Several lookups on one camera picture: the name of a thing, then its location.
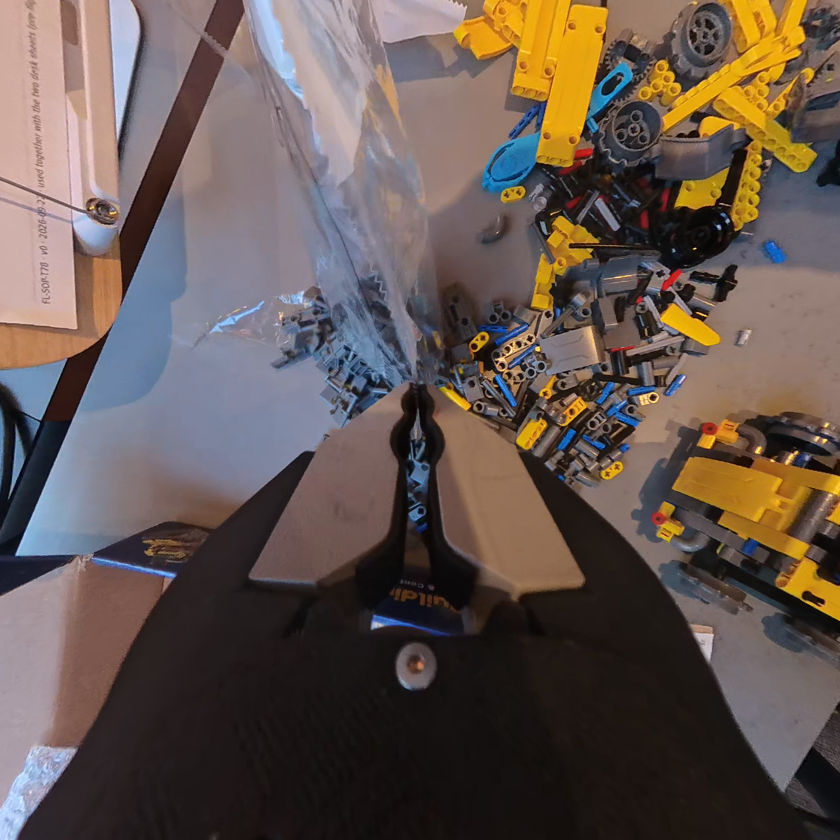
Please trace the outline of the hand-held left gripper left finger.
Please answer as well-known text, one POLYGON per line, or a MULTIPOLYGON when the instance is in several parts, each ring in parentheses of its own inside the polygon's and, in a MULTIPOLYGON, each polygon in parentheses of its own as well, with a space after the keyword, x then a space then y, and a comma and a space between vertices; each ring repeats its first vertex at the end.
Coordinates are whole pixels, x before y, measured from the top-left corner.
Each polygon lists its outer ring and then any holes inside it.
POLYGON ((377 606, 403 573, 417 388, 401 385, 320 444, 249 580, 377 606))

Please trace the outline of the yellow toy car model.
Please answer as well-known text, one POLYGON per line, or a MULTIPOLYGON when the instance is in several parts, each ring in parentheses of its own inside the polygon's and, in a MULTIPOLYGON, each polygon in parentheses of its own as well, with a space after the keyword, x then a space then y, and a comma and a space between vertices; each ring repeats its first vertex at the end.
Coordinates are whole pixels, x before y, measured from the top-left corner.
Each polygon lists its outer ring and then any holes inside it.
POLYGON ((705 423, 652 516, 706 601, 750 610, 743 582, 838 646, 838 423, 786 412, 705 423))

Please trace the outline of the grey desk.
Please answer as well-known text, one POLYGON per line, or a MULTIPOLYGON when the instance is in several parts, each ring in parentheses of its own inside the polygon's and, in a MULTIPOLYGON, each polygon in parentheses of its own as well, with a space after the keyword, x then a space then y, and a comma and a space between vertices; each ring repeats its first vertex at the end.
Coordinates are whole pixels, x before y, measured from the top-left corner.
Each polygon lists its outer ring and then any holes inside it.
MULTIPOLYGON (((527 207, 495 245, 480 187, 489 154, 526 104, 509 98, 511 54, 478 61, 451 34, 387 45, 404 130, 421 172, 437 278, 521 301, 537 252, 527 207)), ((721 343, 647 413, 624 472, 582 496, 662 577, 693 623, 716 630, 712 666, 744 735, 784 788, 838 702, 838 669, 792 646, 774 606, 733 616, 681 588, 674 550, 650 515, 676 450, 704 421, 782 411, 838 420, 838 187, 772 163, 759 218, 708 270, 738 265, 710 319, 721 343), (762 252, 772 239, 787 260, 762 252), (752 329, 743 348, 739 330, 752 329)), ((258 86, 225 62, 87 391, 20 543, 22 553, 88 553, 163 520, 213 527, 330 430, 311 362, 275 371, 268 346, 196 341, 208 321, 313 282, 298 184, 258 86)))

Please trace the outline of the dark blue cardboard kit box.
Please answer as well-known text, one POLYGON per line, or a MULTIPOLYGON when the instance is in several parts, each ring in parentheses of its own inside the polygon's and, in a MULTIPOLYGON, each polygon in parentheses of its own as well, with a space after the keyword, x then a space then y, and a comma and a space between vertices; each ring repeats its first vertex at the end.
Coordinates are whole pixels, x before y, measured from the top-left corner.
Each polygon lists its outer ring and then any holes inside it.
POLYGON ((165 594, 210 530, 166 521, 91 554, 2 558, 2 795, 36 761, 63 763, 97 719, 136 637, 129 709, 155 737, 165 723, 220 736, 246 714, 285 652, 299 605, 269 599, 269 576, 249 572, 218 594, 212 545, 185 586, 165 594))

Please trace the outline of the pile of mixed toy bricks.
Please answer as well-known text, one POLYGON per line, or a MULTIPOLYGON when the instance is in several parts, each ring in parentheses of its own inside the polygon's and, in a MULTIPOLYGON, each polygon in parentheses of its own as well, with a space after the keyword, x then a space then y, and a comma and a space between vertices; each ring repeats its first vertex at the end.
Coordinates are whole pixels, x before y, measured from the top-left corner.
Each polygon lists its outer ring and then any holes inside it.
POLYGON ((482 187, 528 201, 530 303, 482 323, 444 296, 457 345, 444 393, 515 433, 567 485, 623 469, 643 406, 719 343, 707 321, 737 268, 696 270, 758 217, 772 163, 793 173, 838 140, 838 2, 688 2, 655 43, 606 45, 608 2, 484 2, 454 32, 475 58, 516 50, 532 102, 482 187))

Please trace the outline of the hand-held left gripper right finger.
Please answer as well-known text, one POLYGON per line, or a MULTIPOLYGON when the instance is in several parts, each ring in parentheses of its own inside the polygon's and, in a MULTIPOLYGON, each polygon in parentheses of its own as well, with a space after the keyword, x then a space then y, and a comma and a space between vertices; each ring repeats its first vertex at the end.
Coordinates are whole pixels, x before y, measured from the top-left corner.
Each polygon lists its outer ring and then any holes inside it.
POLYGON ((584 573, 515 445, 435 388, 421 386, 420 418, 432 577, 466 631, 501 603, 580 590, 584 573))

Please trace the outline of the white paper bag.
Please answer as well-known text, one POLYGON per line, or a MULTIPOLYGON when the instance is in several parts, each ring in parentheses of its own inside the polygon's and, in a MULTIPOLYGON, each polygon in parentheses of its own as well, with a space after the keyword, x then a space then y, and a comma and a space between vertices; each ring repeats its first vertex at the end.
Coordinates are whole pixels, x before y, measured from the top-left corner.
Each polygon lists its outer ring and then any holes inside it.
POLYGON ((453 1, 371 1, 371 6, 385 44, 451 34, 467 13, 466 5, 453 1))

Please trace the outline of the wooden sheet holder board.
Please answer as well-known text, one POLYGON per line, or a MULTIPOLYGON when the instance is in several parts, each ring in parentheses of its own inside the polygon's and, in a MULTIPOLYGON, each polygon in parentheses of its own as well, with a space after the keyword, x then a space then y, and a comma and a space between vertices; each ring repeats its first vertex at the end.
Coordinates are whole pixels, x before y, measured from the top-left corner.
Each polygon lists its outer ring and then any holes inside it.
POLYGON ((128 216, 120 195, 121 141, 140 62, 135 2, 59 2, 70 157, 77 328, 1 321, 2 369, 69 358, 100 340, 120 305, 119 234, 128 216))

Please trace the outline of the printed clear plastic bag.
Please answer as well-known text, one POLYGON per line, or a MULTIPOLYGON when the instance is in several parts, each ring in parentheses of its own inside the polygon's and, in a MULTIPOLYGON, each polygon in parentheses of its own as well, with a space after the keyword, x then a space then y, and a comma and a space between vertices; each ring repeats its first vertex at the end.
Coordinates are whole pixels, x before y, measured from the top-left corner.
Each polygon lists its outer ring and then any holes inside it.
MULTIPOLYGON (((353 346, 387 373, 395 388, 432 385, 419 360, 431 339, 406 311, 414 293, 428 293, 443 338, 421 175, 399 111, 385 43, 368 1, 240 2, 254 61, 230 56, 221 35, 205 28, 202 46, 230 60, 258 86, 271 111, 276 144, 297 179, 298 223, 311 270, 330 308, 346 315, 353 346), (396 354, 375 334, 361 280, 377 274, 395 316, 396 354)), ((273 344, 280 351, 279 316, 306 290, 264 296, 213 321, 211 334, 273 344)))

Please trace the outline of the heap of small grey connectors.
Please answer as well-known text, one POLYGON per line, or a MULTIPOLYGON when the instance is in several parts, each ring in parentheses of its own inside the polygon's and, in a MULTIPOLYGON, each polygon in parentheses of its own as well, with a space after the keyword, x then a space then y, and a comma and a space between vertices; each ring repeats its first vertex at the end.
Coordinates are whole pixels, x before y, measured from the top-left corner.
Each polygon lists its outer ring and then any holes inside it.
MULTIPOLYGON (((362 299, 367 304, 372 326, 388 350, 400 351, 397 341, 396 321, 386 299, 383 280, 372 274, 360 281, 362 299)), ((354 346, 355 339, 344 327, 347 317, 337 304, 330 308, 322 291, 311 287, 298 296, 291 313, 279 316, 280 336, 284 346, 279 358, 272 362, 278 370, 286 369, 304 360, 314 360, 323 374, 325 386, 321 399, 329 406, 329 414, 336 428, 347 424, 371 409, 395 390, 387 373, 364 359, 354 346)), ((412 294, 406 311, 420 330, 426 330, 432 349, 430 355, 421 357, 419 367, 427 381, 439 390, 453 385, 445 372, 445 344, 439 328, 421 326, 430 320, 431 301, 428 293, 412 294)), ((406 498, 409 527, 418 536, 426 536, 428 476, 432 465, 427 434, 421 430, 417 419, 410 433, 406 456, 406 498)))

